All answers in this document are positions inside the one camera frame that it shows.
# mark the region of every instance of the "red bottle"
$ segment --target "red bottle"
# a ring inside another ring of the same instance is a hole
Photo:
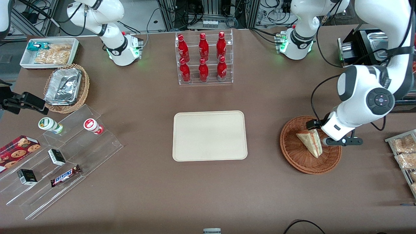
[[[227,65],[225,64],[225,57],[220,56],[220,62],[217,66],[217,79],[219,81],[225,81],[225,76],[227,75]]]
[[[205,59],[205,61],[209,60],[209,46],[205,33],[201,33],[199,35],[199,54],[201,55],[201,58]]]
[[[208,66],[205,64],[205,59],[199,60],[199,79],[202,83],[208,82]]]
[[[179,55],[181,56],[181,58],[185,59],[185,62],[189,62],[190,59],[189,59],[188,45],[183,40],[182,34],[178,35],[178,40],[179,40],[179,45],[178,45]]]
[[[217,59],[220,59],[220,56],[225,56],[227,42],[225,42],[225,33],[218,33],[218,42],[217,42]]]
[[[179,63],[181,64],[179,66],[179,70],[181,71],[181,76],[182,76],[183,82],[185,82],[185,83],[191,82],[191,72],[189,71],[189,67],[186,64],[185,59],[181,58],[179,60]]]

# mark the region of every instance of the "round wicker basket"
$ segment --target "round wicker basket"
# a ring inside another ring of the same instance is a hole
[[[82,72],[81,84],[79,86],[79,92],[78,92],[78,97],[77,97],[78,100],[72,106],[52,106],[52,105],[49,105],[49,104],[45,104],[45,106],[50,111],[58,112],[58,113],[61,113],[61,114],[68,114],[68,113],[74,112],[74,111],[78,110],[79,108],[81,108],[81,106],[85,103],[85,100],[87,99],[88,89],[89,89],[88,74],[85,72],[84,68],[82,68],[81,66],[79,66],[77,64],[71,64],[71,65],[68,65],[68,66],[60,67],[58,69],[69,69],[69,68],[77,68],[77,69],[81,70],[81,72]],[[46,82],[45,88],[43,89],[43,94],[44,95],[46,94],[46,91],[48,90],[51,78],[52,78],[52,74],[49,76],[49,79]]]
[[[341,159],[340,146],[326,146],[322,144],[322,154],[315,158],[306,146],[296,136],[296,133],[307,130],[306,122],[314,119],[312,116],[299,116],[285,124],[280,133],[280,148],[288,162],[301,172],[308,174],[323,174],[334,169]],[[318,129],[319,137],[328,137]]]

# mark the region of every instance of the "white robotic arm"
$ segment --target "white robotic arm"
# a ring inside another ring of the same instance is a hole
[[[124,8],[119,0],[79,0],[67,8],[71,21],[97,34],[107,47],[107,52],[115,64],[126,66],[141,58],[143,41],[124,35],[114,22],[124,16]]]
[[[14,3],[14,0],[0,0],[0,41],[9,33],[10,16]]]
[[[386,33],[389,39],[387,54],[392,57],[387,67],[354,65],[340,75],[337,91],[342,103],[329,113],[321,127],[329,136],[324,143],[329,145],[343,145],[351,140],[345,137],[347,133],[386,116],[393,109],[395,100],[403,98],[414,85],[415,29],[413,17],[410,30],[406,31],[411,14],[408,0],[394,3],[356,0],[355,10],[362,20]]]
[[[280,42],[283,44],[280,47],[280,53],[286,55],[293,60],[300,60],[306,57],[312,46],[312,40],[318,30],[319,20],[317,16],[330,14],[337,14],[344,11],[349,0],[342,0],[337,5],[338,10],[333,10],[333,7],[339,0],[293,0],[290,4],[290,10],[297,16],[296,28],[289,28],[282,31],[281,35],[286,35]]]

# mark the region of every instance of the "sandwich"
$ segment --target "sandwich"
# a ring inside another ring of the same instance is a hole
[[[318,158],[322,154],[321,139],[316,129],[300,131],[296,133],[296,136],[315,158]]]

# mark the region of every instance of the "clear acrylic shelf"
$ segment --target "clear acrylic shelf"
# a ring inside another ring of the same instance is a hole
[[[4,175],[1,174],[2,200],[7,205],[20,206],[27,220],[34,219],[119,151],[123,146],[106,129],[99,117],[100,114],[88,105],[83,105],[60,122],[64,126],[61,134],[45,132],[40,136],[38,140],[42,148],[39,152],[29,155],[26,161],[19,163],[13,170],[7,171]],[[85,130],[83,123],[88,118],[94,118],[103,125],[104,132],[95,135]],[[47,152],[51,148],[61,151],[66,160],[65,165],[60,167],[52,163]],[[82,170],[80,173],[52,188],[51,180],[77,164]],[[23,185],[16,173],[20,169],[33,170],[38,183],[32,186]]]
[[[218,81],[217,79],[217,65],[219,63],[217,59],[217,41],[218,41],[218,33],[219,32],[225,33],[225,41],[227,42],[226,45],[226,55],[225,55],[225,63],[227,64],[227,75],[225,81]],[[206,62],[209,70],[208,74],[208,82],[203,83],[199,80],[199,59],[201,56],[199,55],[199,34],[195,35],[191,31],[183,31],[177,32],[175,37],[175,50],[176,50],[176,66],[178,67],[178,81],[180,85],[205,85],[205,84],[227,84],[233,83],[234,81],[234,73],[233,73],[233,31],[232,30],[207,30],[207,31],[200,31],[205,33],[206,40],[209,45],[209,60]],[[188,45],[189,49],[189,58],[190,61],[187,63],[189,66],[189,70],[191,72],[191,82],[185,83],[181,77],[181,72],[179,70],[179,59],[181,58],[179,55],[178,50],[178,35],[182,34],[186,44]]]

